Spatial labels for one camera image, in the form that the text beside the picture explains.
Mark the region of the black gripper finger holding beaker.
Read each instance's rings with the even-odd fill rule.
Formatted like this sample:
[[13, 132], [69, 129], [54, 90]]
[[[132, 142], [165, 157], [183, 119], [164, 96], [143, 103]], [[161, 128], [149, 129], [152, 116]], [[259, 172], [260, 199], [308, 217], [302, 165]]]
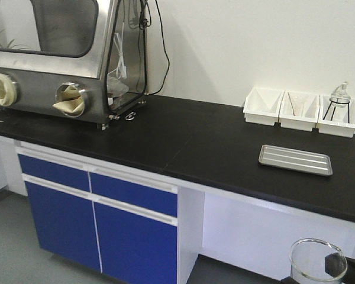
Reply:
[[314, 279], [300, 273], [282, 279], [281, 283], [355, 283], [355, 259], [329, 254], [324, 259], [324, 272], [330, 278]]

